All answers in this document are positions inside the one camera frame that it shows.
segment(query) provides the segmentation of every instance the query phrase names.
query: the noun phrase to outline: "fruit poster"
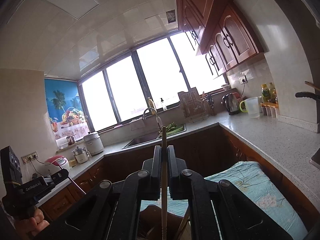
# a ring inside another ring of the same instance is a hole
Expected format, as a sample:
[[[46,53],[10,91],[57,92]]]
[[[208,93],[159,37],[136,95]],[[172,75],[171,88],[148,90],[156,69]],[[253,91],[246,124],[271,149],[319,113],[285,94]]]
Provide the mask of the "fruit poster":
[[[89,131],[76,82],[44,79],[48,113],[55,138],[83,137]]]

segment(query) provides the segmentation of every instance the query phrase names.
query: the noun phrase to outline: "finger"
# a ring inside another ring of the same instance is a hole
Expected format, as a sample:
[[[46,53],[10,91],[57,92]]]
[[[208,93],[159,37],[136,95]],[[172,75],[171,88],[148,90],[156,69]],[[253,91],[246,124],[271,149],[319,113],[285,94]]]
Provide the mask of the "finger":
[[[33,217],[36,219],[36,222],[39,224],[42,220],[44,220],[44,215],[40,209],[36,209]]]
[[[45,229],[49,225],[49,222],[47,220],[42,220],[37,226],[36,229],[32,231],[32,234],[35,236],[39,232],[41,232],[43,229]]]
[[[17,220],[14,223],[14,226],[17,231],[22,233],[27,233],[33,231],[37,228],[37,222],[35,218],[29,218],[24,220]]]

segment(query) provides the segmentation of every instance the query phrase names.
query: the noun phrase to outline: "window frame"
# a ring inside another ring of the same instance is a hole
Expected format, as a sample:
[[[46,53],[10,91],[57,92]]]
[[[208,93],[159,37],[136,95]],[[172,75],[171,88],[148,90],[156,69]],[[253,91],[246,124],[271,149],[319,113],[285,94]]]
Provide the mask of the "window frame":
[[[131,122],[133,119],[137,119],[137,118],[140,118],[142,117],[142,115],[138,115],[134,118],[131,118],[131,119],[128,119],[128,120],[125,120],[125,121],[122,121],[121,120],[121,117],[120,117],[120,114],[119,114],[119,111],[118,111],[118,108],[117,108],[117,105],[116,105],[116,102],[115,102],[115,99],[113,97],[113,92],[112,92],[112,88],[111,88],[111,85],[110,85],[110,81],[109,81],[109,78],[108,78],[108,73],[107,73],[107,68],[115,63],[117,63],[118,61],[124,59],[124,58],[127,58],[127,57],[131,57],[132,59],[132,62],[133,62],[133,65],[134,65],[134,68],[135,68],[135,71],[137,73],[137,76],[138,76],[138,80],[139,80],[139,83],[140,83],[140,86],[141,86],[141,89],[142,89],[142,92],[143,92],[143,95],[145,97],[145,100],[146,100],[146,103],[148,105],[148,97],[152,98],[152,95],[151,95],[151,92],[150,92],[150,89],[149,89],[149,86],[148,86],[148,83],[147,83],[147,80],[146,80],[146,77],[144,75],[144,72],[143,72],[143,69],[142,69],[142,66],[141,66],[141,63],[140,63],[140,59],[139,59],[139,56],[138,56],[138,53],[137,53],[137,49],[139,48],[142,48],[148,44],[151,44],[153,42],[156,42],[156,41],[159,41],[159,40],[162,40],[162,39],[168,39],[169,41],[169,44],[171,46],[171,49],[176,57],[176,60],[178,62],[178,65],[179,65],[179,68],[180,68],[180,72],[183,76],[183,79],[186,83],[186,86],[187,86],[187,89],[188,91],[190,91],[191,87],[190,87],[190,84],[189,84],[189,81],[187,79],[187,76],[186,76],[186,73],[183,69],[183,66],[182,66],[182,63],[179,59],[179,56],[177,54],[177,51],[172,43],[172,40],[171,40],[171,36],[175,35],[175,34],[178,34],[178,33],[181,33],[182,31],[173,31],[173,32],[170,32],[168,34],[165,34],[165,35],[162,35],[160,37],[157,37],[157,38],[154,38],[150,41],[147,41],[147,42],[144,42],[140,45],[137,45],[135,46],[134,48],[130,49],[129,51],[125,51],[117,56],[115,56],[114,58],[112,58],[111,60],[107,61],[106,63],[102,64],[102,65],[99,65],[96,69],[94,69],[93,71],[89,72],[88,74],[86,74],[83,78],[81,78],[79,81],[78,81],[78,91],[79,91],[79,97],[80,97],[80,101],[83,105],[83,109],[84,109],[84,114],[87,116],[87,122],[88,122],[88,126],[89,126],[89,130],[91,132],[95,131],[94,129],[94,126],[93,126],[93,123],[92,123],[92,120],[90,118],[90,115],[89,115],[89,111],[88,111],[88,107],[87,107],[87,104],[86,104],[86,101],[85,101],[85,97],[84,97],[84,92],[83,92],[83,88],[82,88],[82,84],[88,80],[89,78],[91,78],[92,76],[94,76],[95,74],[97,74],[98,72],[103,72],[103,77],[104,77],[104,81],[105,81],[105,84],[106,84],[106,88],[107,88],[107,92],[108,92],[108,95],[109,95],[109,98],[110,98],[110,101],[111,101],[111,105],[112,105],[112,109],[113,109],[113,112],[116,116],[116,121],[117,121],[117,124],[115,125],[111,125],[109,127],[106,127],[104,129],[101,129],[97,132],[104,132],[104,131],[107,131],[107,130],[110,130],[110,129],[113,129],[114,127],[118,126],[118,125],[124,125],[124,124],[127,124],[129,122]],[[224,77],[224,80],[227,84],[229,84],[228,82],[228,79],[227,79],[227,75],[224,73],[223,74],[223,77]],[[213,91],[210,91],[210,92],[207,92],[205,93],[205,96],[208,94],[208,93],[219,93],[223,91],[223,88],[221,89],[217,89],[217,90],[213,90]],[[177,107],[180,105],[180,102],[177,102],[177,103],[174,103],[174,104],[171,104],[171,105],[168,105],[167,106],[167,109],[171,109],[171,108],[174,108],[174,107]],[[162,112],[163,109],[162,107],[157,109],[157,112]],[[148,112],[145,114],[145,116],[151,116],[151,112]]]

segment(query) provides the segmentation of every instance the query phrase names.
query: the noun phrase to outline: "speckled countertop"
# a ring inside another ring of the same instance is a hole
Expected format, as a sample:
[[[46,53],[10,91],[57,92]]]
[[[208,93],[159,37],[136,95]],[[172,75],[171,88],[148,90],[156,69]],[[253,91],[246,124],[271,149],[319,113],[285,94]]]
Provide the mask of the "speckled countertop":
[[[290,124],[278,122],[276,118],[261,116],[248,118],[247,114],[229,116],[227,112],[186,124],[186,131],[170,136],[168,141],[180,138],[213,126],[227,129],[262,157],[274,165],[290,179],[320,211],[320,170],[309,163],[310,158],[320,148],[320,134],[310,132]],[[83,164],[70,169],[73,179],[91,168],[105,155],[120,154],[140,148],[156,145],[159,140],[122,149],[130,140],[106,146],[104,151]],[[40,206],[70,183],[68,179],[57,185],[52,192],[42,198]]]

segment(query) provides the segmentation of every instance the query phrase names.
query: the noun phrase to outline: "sink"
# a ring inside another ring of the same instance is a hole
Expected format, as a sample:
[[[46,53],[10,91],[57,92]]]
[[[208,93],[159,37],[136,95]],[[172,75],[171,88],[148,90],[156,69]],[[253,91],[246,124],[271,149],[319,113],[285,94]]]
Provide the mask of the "sink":
[[[183,125],[184,125],[184,130],[181,132],[184,132],[186,130],[186,125],[185,124],[183,124]],[[128,143],[126,146],[124,146],[123,149],[134,146],[134,145],[155,141],[159,138],[160,138],[160,135],[159,135],[158,131],[153,132],[153,133],[149,133],[149,134],[134,138],[130,143]]]

